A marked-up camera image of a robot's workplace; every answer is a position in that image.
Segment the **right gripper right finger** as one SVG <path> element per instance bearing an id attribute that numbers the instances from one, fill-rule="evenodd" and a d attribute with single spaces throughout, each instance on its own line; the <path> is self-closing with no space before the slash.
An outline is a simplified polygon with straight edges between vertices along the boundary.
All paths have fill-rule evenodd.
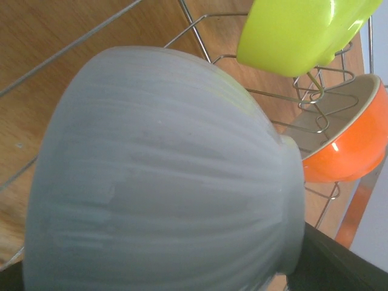
<path id="1" fill-rule="evenodd" d="M 387 272 L 362 259 L 310 224 L 289 290 L 387 290 Z"/>

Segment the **lime green bowl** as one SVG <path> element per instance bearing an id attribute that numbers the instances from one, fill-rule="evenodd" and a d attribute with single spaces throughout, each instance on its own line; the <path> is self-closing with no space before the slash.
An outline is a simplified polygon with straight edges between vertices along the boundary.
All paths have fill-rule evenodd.
<path id="1" fill-rule="evenodd" d="M 285 77 L 330 64 L 381 1 L 254 1 L 238 41 L 240 64 Z"/>

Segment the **orange bowl white inside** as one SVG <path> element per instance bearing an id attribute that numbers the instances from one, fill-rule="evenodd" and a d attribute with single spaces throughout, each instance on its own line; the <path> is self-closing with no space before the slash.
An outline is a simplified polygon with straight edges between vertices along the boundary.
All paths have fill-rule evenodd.
<path id="1" fill-rule="evenodd" d="M 295 122 L 325 128 L 322 133 L 289 133 L 301 148 L 307 182 L 358 179 L 385 155 L 387 91 L 377 75 L 359 75 L 326 91 L 318 108 L 303 111 Z"/>

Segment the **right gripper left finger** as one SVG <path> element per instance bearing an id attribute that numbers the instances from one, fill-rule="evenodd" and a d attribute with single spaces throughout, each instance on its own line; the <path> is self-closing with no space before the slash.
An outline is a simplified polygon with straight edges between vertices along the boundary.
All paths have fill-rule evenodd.
<path id="1" fill-rule="evenodd" d="M 22 262 L 0 272 L 0 291 L 24 291 Z"/>

